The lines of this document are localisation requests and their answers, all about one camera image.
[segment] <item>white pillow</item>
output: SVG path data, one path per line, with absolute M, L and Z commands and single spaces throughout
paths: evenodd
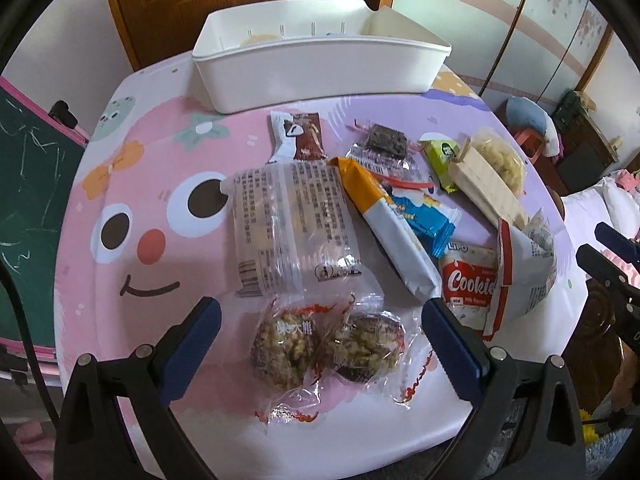
M 558 132 L 556 126 L 551 120 L 551 117 L 545 112 L 546 115 L 546 132 L 545 132 L 545 147 L 542 150 L 544 156 L 556 156 L 560 155 L 560 141 L 558 140 Z
M 601 253 L 606 247 L 596 240 L 596 225 L 604 222 L 613 227 L 607 206 L 595 187 L 562 197 L 564 225 L 574 252 L 583 244 L 589 244 Z
M 631 195 L 631 198 L 633 198 L 636 203 L 640 205 L 640 186 L 637 186 L 629 191 L 629 195 Z
M 640 228 L 640 208 L 636 201 L 612 180 L 607 179 L 603 192 L 613 228 L 625 238 L 634 238 Z

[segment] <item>stool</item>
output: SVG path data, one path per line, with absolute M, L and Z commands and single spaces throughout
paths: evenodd
M 545 137 L 530 127 L 517 130 L 516 132 L 511 131 L 511 135 L 513 135 L 518 146 L 527 154 L 531 163 L 535 164 L 545 147 Z

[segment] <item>snack package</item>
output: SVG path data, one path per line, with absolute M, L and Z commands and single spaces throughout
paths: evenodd
M 233 199 L 241 297 L 284 292 L 382 293 L 360 262 L 340 174 L 321 160 L 241 171 Z
M 271 112 L 271 129 L 276 149 L 269 162 L 326 158 L 317 113 Z
M 383 300 L 353 294 L 275 296 L 260 318 L 250 349 L 250 365 L 258 379 L 258 418 L 263 422 L 315 420 L 327 375 L 322 366 L 333 362 L 328 357 L 328 335 L 342 326 L 347 312 L 377 312 Z
M 500 220 L 498 228 L 498 275 L 484 335 L 493 336 L 500 327 L 524 316 L 546 298 L 556 282 L 554 237 L 542 209 L 522 231 Z
M 518 229 L 523 229 L 529 221 L 529 215 L 517 197 L 470 140 L 467 139 L 456 158 L 449 163 L 449 174 L 496 228 L 500 219 Z
M 440 259 L 442 297 L 464 326 L 482 332 L 498 272 L 494 250 L 450 242 Z
M 379 124 L 372 124 L 365 141 L 365 148 L 402 160 L 407 156 L 408 143 L 409 141 L 404 136 L 404 133 Z
M 392 186 L 433 190 L 426 167 L 422 168 L 409 152 L 403 133 L 379 124 L 356 123 L 354 130 L 362 135 L 362 140 L 350 147 L 347 158 L 356 160 L 377 179 Z
M 341 383 L 361 386 L 410 408 L 430 349 L 420 328 L 420 313 L 419 307 L 353 302 L 340 319 L 332 321 L 320 351 L 323 368 L 329 372 L 324 388 L 337 377 Z
M 350 312 L 329 334 L 329 366 L 347 381 L 368 383 L 386 376 L 404 353 L 406 331 L 390 312 Z
M 420 138 L 422 152 L 435 171 L 440 187 L 447 193 L 453 193 L 458 186 L 449 176 L 449 163 L 456 156 L 456 141 L 443 134 L 424 134 Z
M 442 284 L 420 240 L 382 185 L 352 158 L 337 157 L 345 191 L 371 227 L 409 291 L 421 301 L 438 297 Z
M 262 385 L 258 393 L 264 422 L 289 422 L 320 403 L 316 363 L 322 340 L 316 314 L 304 301 L 275 296 L 258 325 L 250 363 Z
M 421 190 L 395 187 L 390 194 L 427 252 L 435 258 L 441 257 L 460 222 L 462 211 L 440 203 Z
M 471 138 L 471 145 L 496 171 L 511 192 L 519 197 L 524 189 L 525 163 L 518 152 L 497 132 L 484 128 Z

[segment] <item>green snack wrapper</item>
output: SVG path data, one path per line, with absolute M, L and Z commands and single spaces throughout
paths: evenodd
M 442 189 L 447 193 L 458 190 L 458 186 L 449 176 L 449 163 L 455 158 L 458 148 L 456 141 L 439 135 L 438 139 L 420 139 L 420 143 L 423 146 L 422 152 L 438 176 Z

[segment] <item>wall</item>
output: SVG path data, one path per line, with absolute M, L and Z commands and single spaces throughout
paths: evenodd
M 66 101 L 92 132 L 131 72 L 107 0 L 54 0 L 2 75 L 47 112 L 55 101 Z
M 598 107 L 589 115 L 602 134 L 623 138 L 618 150 L 623 168 L 640 149 L 640 73 L 615 34 L 585 92 Z
M 521 0 L 394 0 L 393 8 L 452 44 L 447 65 L 475 91 L 489 77 Z M 482 98 L 524 95 L 553 111 L 574 88 L 606 22 L 587 0 L 526 0 Z

